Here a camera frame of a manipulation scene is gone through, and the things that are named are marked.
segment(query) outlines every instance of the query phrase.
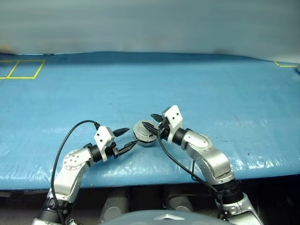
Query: gray puck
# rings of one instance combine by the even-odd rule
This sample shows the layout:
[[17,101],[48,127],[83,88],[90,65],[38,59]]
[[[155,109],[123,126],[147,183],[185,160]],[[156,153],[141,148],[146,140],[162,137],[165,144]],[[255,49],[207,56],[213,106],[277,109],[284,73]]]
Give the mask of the gray puck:
[[147,130],[142,122],[148,122],[155,128],[157,128],[157,126],[151,120],[140,120],[133,127],[133,136],[137,140],[137,143],[142,146],[150,146],[155,142],[157,137]]

